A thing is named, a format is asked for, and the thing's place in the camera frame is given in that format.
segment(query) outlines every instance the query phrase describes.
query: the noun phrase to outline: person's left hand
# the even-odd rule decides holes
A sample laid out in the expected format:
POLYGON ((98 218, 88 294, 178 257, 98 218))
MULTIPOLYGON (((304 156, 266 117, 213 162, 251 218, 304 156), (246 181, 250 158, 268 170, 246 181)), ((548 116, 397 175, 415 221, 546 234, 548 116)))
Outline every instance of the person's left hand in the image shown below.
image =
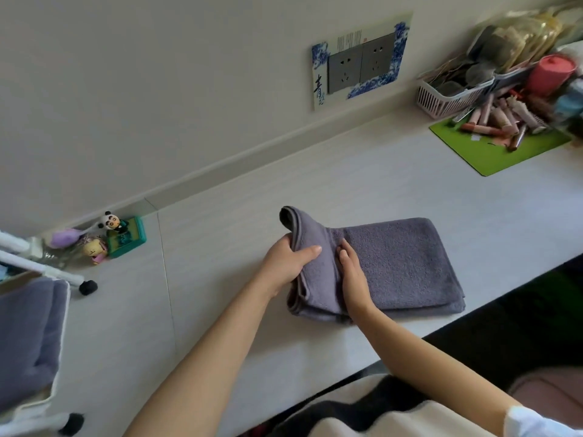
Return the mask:
POLYGON ((294 252, 290 246, 291 235, 287 234, 269 249, 261 268, 255 275, 260 282, 265 283, 271 296, 275 296, 282 286, 293 281, 304 265, 316 259, 322 252, 322 247, 313 245, 294 252))

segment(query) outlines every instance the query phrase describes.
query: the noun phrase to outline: purple-gray towel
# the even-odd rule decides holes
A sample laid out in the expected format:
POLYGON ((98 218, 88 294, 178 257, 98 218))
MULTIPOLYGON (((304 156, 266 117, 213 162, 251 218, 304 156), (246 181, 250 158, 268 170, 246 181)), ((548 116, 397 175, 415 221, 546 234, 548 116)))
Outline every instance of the purple-gray towel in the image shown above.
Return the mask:
POLYGON ((449 315, 465 309, 462 288, 429 219, 327 228, 295 207, 283 207, 279 220, 291 231, 292 250, 322 246, 292 284, 288 308, 293 315, 350 322, 336 262, 342 238, 359 256, 373 302, 388 316, 449 315))
POLYGON ((0 296, 0 412, 53 382, 67 287, 65 281, 39 277, 0 296))

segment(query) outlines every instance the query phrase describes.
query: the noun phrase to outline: wall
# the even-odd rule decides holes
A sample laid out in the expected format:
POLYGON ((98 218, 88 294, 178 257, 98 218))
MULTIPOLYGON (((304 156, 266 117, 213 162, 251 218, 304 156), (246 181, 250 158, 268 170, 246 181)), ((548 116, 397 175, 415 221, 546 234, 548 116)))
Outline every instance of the wall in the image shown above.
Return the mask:
POLYGON ((0 227, 33 234, 363 107, 555 0, 0 0, 0 227), (315 113, 309 48, 414 10, 399 80, 315 113))

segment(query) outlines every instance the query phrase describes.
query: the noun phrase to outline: black rubber foot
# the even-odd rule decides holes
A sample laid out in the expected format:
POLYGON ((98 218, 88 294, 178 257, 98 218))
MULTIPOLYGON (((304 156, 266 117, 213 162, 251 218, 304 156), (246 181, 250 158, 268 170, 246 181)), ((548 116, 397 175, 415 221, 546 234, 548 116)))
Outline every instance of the black rubber foot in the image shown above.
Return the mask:
POLYGON ((85 418, 83 417, 83 414, 77 414, 76 412, 69 414, 67 425, 63 426, 62 429, 59 429, 59 434, 67 436, 77 434, 81 428, 83 428, 84 421, 85 418))
POLYGON ((97 283, 95 281, 85 281, 79 286, 79 292, 83 296, 89 296, 97 290, 97 283))

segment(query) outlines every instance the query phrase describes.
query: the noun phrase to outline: folded gray towel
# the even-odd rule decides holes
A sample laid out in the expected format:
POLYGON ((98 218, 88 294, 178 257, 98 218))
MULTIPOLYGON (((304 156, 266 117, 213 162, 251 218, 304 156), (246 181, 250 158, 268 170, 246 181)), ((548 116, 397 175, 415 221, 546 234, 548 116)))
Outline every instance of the folded gray towel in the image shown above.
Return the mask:
POLYGON ((349 322, 336 247, 345 238, 359 256, 375 305, 390 317, 461 313, 463 291, 429 219, 413 218, 358 227, 327 228, 294 207, 283 207, 291 249, 321 245, 292 284, 289 311, 316 320, 349 322))
POLYGON ((0 296, 0 412, 53 382, 66 300, 67 283, 47 277, 0 296))

